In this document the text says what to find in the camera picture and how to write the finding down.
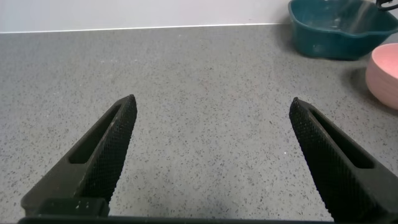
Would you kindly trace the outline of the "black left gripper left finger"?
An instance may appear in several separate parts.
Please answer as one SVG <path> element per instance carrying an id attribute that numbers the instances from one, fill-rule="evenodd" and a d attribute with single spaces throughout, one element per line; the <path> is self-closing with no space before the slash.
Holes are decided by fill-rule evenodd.
<path id="1" fill-rule="evenodd" d="M 102 198 L 110 202 L 137 118 L 134 95 L 121 98 L 23 196 L 32 215 L 48 199 Z"/>

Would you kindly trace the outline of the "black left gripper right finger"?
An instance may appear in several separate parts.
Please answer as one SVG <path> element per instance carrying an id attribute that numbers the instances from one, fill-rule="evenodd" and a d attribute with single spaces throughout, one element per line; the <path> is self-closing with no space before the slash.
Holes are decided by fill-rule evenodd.
<path id="1" fill-rule="evenodd" d="M 289 118 L 316 188 L 337 223 L 397 222 L 397 176 L 310 103 Z"/>

